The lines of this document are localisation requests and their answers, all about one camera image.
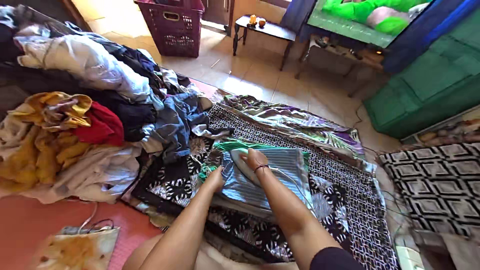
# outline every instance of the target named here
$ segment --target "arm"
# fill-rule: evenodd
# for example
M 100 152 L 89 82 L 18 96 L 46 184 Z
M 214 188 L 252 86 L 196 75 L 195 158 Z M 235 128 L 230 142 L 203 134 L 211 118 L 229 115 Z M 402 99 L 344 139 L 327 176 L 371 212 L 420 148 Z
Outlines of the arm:
M 222 166 L 208 176 L 197 195 L 147 255 L 140 270 L 193 269 L 212 196 L 223 186 L 221 172 Z
M 252 169 L 268 163 L 265 155 L 251 148 L 243 159 Z M 259 168 L 255 174 L 300 270 L 308 270 L 313 256 L 320 250 L 330 246 L 341 248 L 303 202 L 269 168 Z

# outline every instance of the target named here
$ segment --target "black sleeve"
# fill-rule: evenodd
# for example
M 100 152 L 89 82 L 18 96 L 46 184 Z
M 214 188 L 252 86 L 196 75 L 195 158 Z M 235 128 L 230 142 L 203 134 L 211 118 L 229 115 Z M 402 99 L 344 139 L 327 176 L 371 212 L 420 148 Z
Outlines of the black sleeve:
M 327 247 L 320 250 L 310 263 L 310 270 L 365 270 L 346 250 Z

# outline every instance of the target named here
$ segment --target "doorway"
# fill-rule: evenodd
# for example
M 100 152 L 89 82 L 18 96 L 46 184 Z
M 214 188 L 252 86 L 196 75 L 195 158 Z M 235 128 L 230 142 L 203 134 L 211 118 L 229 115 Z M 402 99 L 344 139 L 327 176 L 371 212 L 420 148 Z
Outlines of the doorway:
M 230 36 L 235 0 L 202 0 L 202 27 Z

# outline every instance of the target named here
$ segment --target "black and white patterned fabric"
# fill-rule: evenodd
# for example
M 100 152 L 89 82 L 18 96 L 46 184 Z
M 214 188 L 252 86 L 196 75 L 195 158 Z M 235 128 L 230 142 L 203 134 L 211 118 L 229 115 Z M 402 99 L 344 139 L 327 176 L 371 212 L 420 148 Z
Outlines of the black and white patterned fabric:
M 384 219 L 385 208 L 370 173 L 351 167 L 316 146 L 301 144 L 245 121 L 219 105 L 214 105 L 208 114 L 211 128 L 234 127 L 235 137 L 238 139 L 275 147 L 300 148 L 308 152 L 311 192 L 314 196 L 322 192 L 333 209 L 331 215 L 321 220 L 324 227 L 365 268 L 382 270 L 398 268 Z M 209 151 L 207 148 L 211 148 L 211 145 L 205 144 L 205 149 Z M 206 155 L 196 154 L 193 158 L 188 157 L 187 163 L 200 164 L 205 157 Z M 132 195 L 145 203 L 157 206 L 159 211 L 178 214 L 182 207 L 177 198 L 170 194 L 171 190 L 174 190 L 174 185 L 164 184 L 164 180 L 161 179 L 162 170 L 164 169 L 161 160 L 155 160 Z M 192 172 L 189 183 L 191 186 L 192 182 L 196 181 L 196 176 L 190 166 L 189 170 Z M 325 188 L 323 183 L 316 180 L 319 178 L 333 184 Z M 180 202 L 186 201 L 181 197 L 179 199 Z M 293 259 L 280 228 L 257 217 L 232 209 L 214 207 L 209 211 L 206 228 L 267 262 Z
M 380 160 L 416 228 L 480 236 L 480 143 L 402 151 Z

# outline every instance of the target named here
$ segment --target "wrist bracelet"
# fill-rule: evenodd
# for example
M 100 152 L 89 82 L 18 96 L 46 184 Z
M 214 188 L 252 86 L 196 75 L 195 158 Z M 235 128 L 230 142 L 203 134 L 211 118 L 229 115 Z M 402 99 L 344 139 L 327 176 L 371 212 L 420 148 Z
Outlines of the wrist bracelet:
M 270 168 L 268 165 L 259 165 L 255 170 L 253 170 L 253 173 L 256 173 L 259 168 Z

